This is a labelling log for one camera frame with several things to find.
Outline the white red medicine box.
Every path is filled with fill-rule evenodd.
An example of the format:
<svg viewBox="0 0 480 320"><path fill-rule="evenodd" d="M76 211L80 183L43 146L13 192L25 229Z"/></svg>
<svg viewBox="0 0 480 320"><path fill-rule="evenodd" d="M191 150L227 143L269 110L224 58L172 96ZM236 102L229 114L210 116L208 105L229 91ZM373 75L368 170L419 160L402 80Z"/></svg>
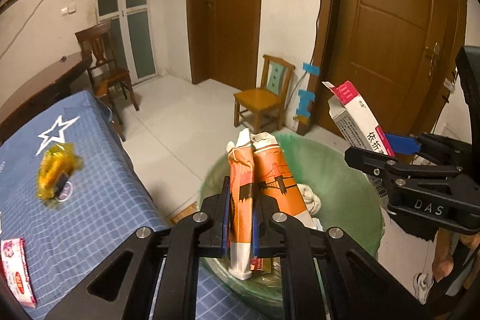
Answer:
<svg viewBox="0 0 480 320"><path fill-rule="evenodd" d="M350 146L394 157L383 129L352 82L322 84L333 93L328 101L329 116Z"/></svg>

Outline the orange paper tube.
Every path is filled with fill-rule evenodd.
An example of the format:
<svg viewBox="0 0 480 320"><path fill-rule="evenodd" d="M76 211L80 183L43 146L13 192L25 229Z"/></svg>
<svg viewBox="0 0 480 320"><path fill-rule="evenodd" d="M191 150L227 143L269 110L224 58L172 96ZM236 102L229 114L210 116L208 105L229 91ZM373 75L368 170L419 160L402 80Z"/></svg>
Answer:
<svg viewBox="0 0 480 320"><path fill-rule="evenodd" d="M251 277L251 238L255 163L248 128L239 132L235 143L227 144L230 177L229 273L237 280Z"/></svg>

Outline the orange carton in bin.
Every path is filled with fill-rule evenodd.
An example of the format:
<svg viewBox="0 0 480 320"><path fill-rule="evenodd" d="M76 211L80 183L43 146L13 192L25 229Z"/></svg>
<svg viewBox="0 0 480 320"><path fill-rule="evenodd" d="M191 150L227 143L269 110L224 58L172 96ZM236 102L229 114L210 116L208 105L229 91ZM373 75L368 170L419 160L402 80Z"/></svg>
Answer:
<svg viewBox="0 0 480 320"><path fill-rule="evenodd" d="M312 216L275 136L261 132L250 137L259 190L274 198L281 212L297 218L305 227L315 229Z"/></svg>

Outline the round bin with green bag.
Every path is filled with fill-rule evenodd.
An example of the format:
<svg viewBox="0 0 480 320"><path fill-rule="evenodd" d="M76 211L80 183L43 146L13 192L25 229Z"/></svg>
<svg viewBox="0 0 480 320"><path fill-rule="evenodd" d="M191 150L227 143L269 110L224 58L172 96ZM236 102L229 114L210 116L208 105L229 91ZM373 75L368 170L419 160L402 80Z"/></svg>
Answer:
<svg viewBox="0 0 480 320"><path fill-rule="evenodd" d="M312 216L324 228L341 227L367 253L377 258L384 234L384 221L377 191L366 176L345 163L343 154L329 146L296 136L275 135L295 181L307 185L320 199ZM234 293L253 310L268 319L282 319L281 273L278 261L273 271L240 281L229 274L230 259L205 258L202 265L211 271L227 291Z"/></svg>

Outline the small light wooden chair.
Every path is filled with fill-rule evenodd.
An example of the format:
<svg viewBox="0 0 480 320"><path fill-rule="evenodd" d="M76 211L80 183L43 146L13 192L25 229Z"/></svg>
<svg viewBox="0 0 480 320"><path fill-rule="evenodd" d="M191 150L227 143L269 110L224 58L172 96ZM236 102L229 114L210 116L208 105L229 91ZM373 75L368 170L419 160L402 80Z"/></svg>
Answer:
<svg viewBox="0 0 480 320"><path fill-rule="evenodd" d="M295 65L283 58L264 54L260 86L234 93L233 126L250 124L255 133L266 125L275 124L277 130L284 125L286 98Z"/></svg>

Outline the blue checked star tablecloth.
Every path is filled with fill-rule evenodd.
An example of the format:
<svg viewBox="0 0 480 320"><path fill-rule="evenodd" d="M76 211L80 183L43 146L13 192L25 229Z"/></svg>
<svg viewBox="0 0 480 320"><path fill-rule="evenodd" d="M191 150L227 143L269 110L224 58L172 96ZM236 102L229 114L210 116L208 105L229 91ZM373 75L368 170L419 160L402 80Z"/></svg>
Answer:
<svg viewBox="0 0 480 320"><path fill-rule="evenodd" d="M111 124L111 112L83 91L37 115L1 146L1 237L22 238L35 307L53 307L139 227L167 224L134 171ZM44 152L74 145L83 167L67 183L64 201L38 198Z"/></svg>

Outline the yellow crinkled snack wrapper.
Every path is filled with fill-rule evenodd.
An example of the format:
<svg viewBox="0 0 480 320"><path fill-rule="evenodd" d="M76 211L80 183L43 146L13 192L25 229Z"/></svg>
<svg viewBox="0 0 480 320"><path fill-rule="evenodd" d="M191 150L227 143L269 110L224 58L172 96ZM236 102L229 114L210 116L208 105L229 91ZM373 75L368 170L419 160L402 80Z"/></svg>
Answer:
<svg viewBox="0 0 480 320"><path fill-rule="evenodd" d="M58 143L47 149L37 174L37 198L45 205L55 202L66 182L83 166L84 159L73 143Z"/></svg>

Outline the dark wooden dining chair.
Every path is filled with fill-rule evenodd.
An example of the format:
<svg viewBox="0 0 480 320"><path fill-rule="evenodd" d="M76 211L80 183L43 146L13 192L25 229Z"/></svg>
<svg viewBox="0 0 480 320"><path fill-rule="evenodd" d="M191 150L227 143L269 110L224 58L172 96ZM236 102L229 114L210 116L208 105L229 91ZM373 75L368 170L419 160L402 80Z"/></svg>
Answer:
<svg viewBox="0 0 480 320"><path fill-rule="evenodd" d="M120 89L130 101L135 110L139 111L139 104L133 90L130 72L121 67L113 45L112 21L105 19L95 26L75 33L77 43L83 58L92 57L92 63L87 74L93 93L97 98L107 99L112 107L110 88L119 85Z"/></svg>

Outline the pink floral tissue pack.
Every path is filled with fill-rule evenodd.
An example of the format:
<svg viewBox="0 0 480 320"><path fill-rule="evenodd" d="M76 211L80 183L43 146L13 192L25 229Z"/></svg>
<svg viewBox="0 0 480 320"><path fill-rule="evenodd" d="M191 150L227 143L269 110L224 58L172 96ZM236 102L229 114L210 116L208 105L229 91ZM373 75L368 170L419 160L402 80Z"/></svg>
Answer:
<svg viewBox="0 0 480 320"><path fill-rule="evenodd" d="M21 305L35 309L37 300L30 283L24 238L1 241L1 266L14 297Z"/></svg>

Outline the dark wooden long table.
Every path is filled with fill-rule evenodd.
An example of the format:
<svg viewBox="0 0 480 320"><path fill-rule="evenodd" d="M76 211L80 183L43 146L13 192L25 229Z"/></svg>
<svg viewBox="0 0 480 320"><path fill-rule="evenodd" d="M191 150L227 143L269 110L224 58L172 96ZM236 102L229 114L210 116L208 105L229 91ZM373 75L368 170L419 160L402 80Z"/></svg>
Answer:
<svg viewBox="0 0 480 320"><path fill-rule="evenodd" d="M1 144L24 124L71 94L71 84L91 65L81 52L62 57L30 78L1 106Z"/></svg>

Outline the brown wooden door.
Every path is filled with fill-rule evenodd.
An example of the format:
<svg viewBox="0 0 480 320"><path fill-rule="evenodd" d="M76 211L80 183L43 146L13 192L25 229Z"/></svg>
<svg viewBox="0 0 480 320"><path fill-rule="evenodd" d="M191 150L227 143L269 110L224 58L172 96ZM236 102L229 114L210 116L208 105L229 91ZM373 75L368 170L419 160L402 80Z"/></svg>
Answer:
<svg viewBox="0 0 480 320"><path fill-rule="evenodd" d="M193 84L255 87L261 0L186 0Z"/></svg>

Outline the blue tape strips on wall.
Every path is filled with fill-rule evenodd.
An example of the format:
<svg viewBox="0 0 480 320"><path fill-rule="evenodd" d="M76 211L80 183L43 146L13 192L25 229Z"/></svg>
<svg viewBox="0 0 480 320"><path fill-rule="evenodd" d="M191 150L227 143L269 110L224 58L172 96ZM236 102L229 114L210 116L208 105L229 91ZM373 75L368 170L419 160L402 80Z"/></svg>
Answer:
<svg viewBox="0 0 480 320"><path fill-rule="evenodd" d="M320 68L314 66L311 62L303 64L304 74L318 77L320 75ZM298 106L295 110L295 114L298 118L303 117L306 121L311 117L309 107L312 102L315 101L315 93L309 90L300 89L298 91Z"/></svg>

